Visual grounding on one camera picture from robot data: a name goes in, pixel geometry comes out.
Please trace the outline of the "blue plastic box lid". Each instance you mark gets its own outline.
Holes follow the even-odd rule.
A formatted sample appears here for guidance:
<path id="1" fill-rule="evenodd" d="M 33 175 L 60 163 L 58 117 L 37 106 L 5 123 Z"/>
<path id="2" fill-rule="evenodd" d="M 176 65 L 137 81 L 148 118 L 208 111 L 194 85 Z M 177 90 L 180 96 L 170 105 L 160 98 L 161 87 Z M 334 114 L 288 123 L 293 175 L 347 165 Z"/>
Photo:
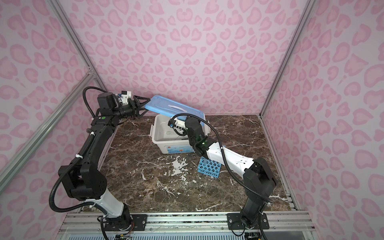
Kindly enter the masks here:
<path id="1" fill-rule="evenodd" d="M 177 114 L 191 114 L 205 120 L 205 114 L 202 111 L 160 95 L 153 96 L 150 102 L 145 104 L 145 109 L 159 114 L 157 121 L 168 128 L 170 128 L 169 120 Z"/>

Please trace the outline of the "white plastic storage box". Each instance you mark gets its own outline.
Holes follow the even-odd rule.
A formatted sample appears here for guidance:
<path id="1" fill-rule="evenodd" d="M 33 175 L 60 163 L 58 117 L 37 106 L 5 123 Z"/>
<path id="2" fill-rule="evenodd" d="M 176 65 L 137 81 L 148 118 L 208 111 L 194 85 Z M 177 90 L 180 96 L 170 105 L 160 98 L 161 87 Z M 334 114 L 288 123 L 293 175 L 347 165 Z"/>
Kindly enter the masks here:
<path id="1" fill-rule="evenodd" d="M 152 142 L 158 146 L 162 154 L 193 153 L 193 147 L 189 144 L 187 136 L 177 135 L 168 126 L 170 117 L 157 115 L 155 122 L 151 125 L 150 137 Z"/>

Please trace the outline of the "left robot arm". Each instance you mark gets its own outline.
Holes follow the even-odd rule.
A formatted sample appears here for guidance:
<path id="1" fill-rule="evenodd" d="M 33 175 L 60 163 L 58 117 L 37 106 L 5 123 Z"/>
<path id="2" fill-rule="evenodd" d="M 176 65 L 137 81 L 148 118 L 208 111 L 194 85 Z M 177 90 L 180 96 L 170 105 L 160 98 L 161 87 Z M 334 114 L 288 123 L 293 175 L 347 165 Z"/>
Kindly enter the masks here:
<path id="1" fill-rule="evenodd" d="M 99 107 L 93 113 L 88 137 L 80 152 L 66 166 L 60 167 L 59 178 L 49 195 L 49 206 L 57 213 L 71 212 L 82 207 L 95 207 L 102 212 L 98 218 L 102 230 L 131 230 L 133 219 L 129 207 L 117 200 L 108 190 L 106 177 L 99 171 L 99 161 L 107 142 L 123 119 L 138 119 L 147 110 L 149 98 L 129 97 L 126 91 L 116 95 L 103 91 L 98 95 Z M 70 198 L 80 201 L 72 207 L 58 207 L 55 194 L 63 185 Z"/>

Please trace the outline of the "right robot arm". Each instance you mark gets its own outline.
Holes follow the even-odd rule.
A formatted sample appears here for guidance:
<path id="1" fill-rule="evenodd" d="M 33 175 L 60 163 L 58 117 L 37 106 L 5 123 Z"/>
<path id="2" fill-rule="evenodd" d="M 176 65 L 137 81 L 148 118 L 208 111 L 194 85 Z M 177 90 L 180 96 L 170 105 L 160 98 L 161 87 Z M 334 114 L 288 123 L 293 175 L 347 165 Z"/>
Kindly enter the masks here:
<path id="1" fill-rule="evenodd" d="M 194 153 L 200 157 L 198 172 L 216 177 L 225 167 L 231 178 L 245 189 L 247 200 L 238 220 L 230 229 L 258 228 L 263 233 L 268 226 L 265 208 L 272 200 L 271 194 L 277 180 L 264 158 L 240 155 L 223 144 L 219 131 L 207 120 L 191 113 L 178 113 L 165 118 L 165 126 L 173 135 L 186 139 Z"/>

